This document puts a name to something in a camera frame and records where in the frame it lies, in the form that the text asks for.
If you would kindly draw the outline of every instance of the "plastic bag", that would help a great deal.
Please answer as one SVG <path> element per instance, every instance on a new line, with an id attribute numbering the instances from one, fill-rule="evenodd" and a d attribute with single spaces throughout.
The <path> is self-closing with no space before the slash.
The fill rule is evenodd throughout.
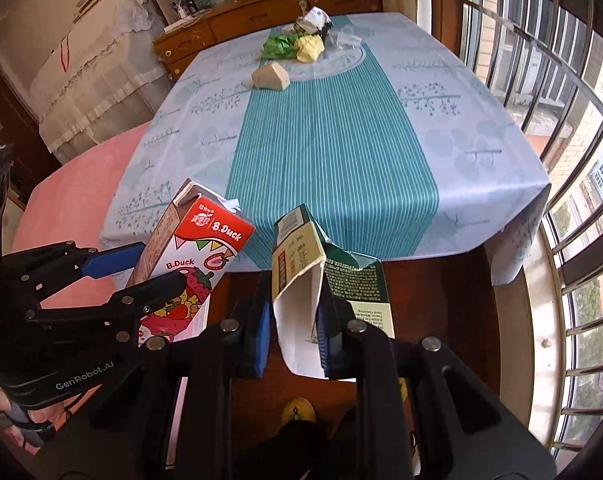
<path id="1" fill-rule="evenodd" d="M 361 38 L 355 36 L 355 30 L 350 25 L 328 30 L 328 37 L 330 38 L 331 43 L 339 49 L 352 48 L 361 45 Z"/>

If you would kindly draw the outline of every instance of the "white lace cloth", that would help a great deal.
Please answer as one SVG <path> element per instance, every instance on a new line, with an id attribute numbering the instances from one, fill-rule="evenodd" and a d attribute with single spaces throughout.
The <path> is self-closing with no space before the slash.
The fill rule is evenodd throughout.
<path id="1" fill-rule="evenodd" d="M 137 89 L 166 75 L 152 49 L 152 40 L 161 33 L 163 24 L 145 3 L 99 2 L 75 25 L 68 40 L 62 41 L 33 80 L 30 95 L 41 118 L 41 138 L 49 151 L 56 152 L 78 134 L 83 134 L 82 143 L 88 140 L 88 144 L 97 144 L 137 126 L 123 121 L 123 129 L 110 131 L 105 137 L 95 135 L 91 128 Z M 165 89 L 159 96 L 163 99 L 169 91 L 167 82 L 161 87 Z M 154 114 L 156 105 L 146 104 Z"/>

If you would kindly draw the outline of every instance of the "wooden floor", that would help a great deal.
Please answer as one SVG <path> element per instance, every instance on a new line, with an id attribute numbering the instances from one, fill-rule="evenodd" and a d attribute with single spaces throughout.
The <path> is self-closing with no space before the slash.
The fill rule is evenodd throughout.
<path id="1" fill-rule="evenodd" d="M 494 391 L 499 392 L 499 329 L 482 248 L 457 256 L 384 264 L 395 336 L 417 341 L 441 338 Z M 208 323 L 219 322 L 237 300 L 254 293 L 257 274 L 227 274 L 212 294 Z M 234 381 L 233 449 L 274 436 L 280 413 L 293 397 L 306 397 L 319 423 L 331 431 L 355 404 L 353 383 L 293 375 L 283 363 L 274 322 L 270 351 L 261 380 Z M 409 406 L 406 403 L 409 424 Z"/>

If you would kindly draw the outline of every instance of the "green vegetable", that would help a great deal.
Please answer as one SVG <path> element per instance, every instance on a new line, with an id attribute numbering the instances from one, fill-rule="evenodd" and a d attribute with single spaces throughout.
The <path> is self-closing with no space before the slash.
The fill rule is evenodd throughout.
<path id="1" fill-rule="evenodd" d="M 294 59 L 297 57 L 295 41 L 306 33 L 294 34 L 293 36 L 273 36 L 264 43 L 262 59 Z"/>

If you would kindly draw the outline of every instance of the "yellow shoe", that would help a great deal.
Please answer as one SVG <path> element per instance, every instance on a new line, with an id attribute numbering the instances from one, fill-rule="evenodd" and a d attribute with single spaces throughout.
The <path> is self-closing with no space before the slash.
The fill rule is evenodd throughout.
<path id="1" fill-rule="evenodd" d="M 288 402 L 281 412 L 281 427 L 293 420 L 309 420 L 316 422 L 315 408 L 312 407 L 308 399 L 297 397 Z"/>
<path id="2" fill-rule="evenodd" d="M 406 402 L 406 399 L 408 399 L 408 385 L 403 377 L 399 378 L 399 391 L 401 392 L 401 402 Z"/>

